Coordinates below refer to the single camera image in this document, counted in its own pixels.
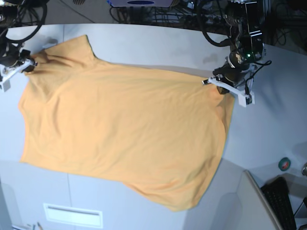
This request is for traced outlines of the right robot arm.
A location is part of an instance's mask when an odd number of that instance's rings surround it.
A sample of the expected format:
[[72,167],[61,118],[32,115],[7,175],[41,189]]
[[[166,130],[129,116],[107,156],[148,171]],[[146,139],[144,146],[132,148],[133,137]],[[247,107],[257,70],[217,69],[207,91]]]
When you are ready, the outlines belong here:
[[[6,68],[16,68],[30,61],[23,71],[31,72],[36,67],[36,62],[31,57],[29,50],[21,49],[24,43],[38,33],[45,24],[47,17],[47,0],[2,0],[0,2],[0,64]],[[10,39],[8,30],[22,24],[22,15],[25,12],[36,14],[35,8],[42,8],[42,16],[36,21],[36,28],[30,35],[22,39]]]

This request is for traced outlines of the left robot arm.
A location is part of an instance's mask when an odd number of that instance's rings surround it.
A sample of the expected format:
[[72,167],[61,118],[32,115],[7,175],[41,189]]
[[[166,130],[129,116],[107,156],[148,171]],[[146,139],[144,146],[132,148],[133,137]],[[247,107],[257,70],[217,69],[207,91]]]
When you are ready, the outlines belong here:
[[227,38],[221,42],[213,41],[207,32],[202,19],[202,9],[205,0],[199,2],[197,20],[206,40],[215,47],[229,47],[222,67],[213,71],[213,79],[222,83],[218,87],[221,94],[229,92],[226,86],[237,89],[244,86],[244,94],[251,97],[252,80],[257,66],[263,66],[264,43],[258,17],[258,2],[256,0],[229,0],[224,10],[220,10],[222,23],[226,26]]

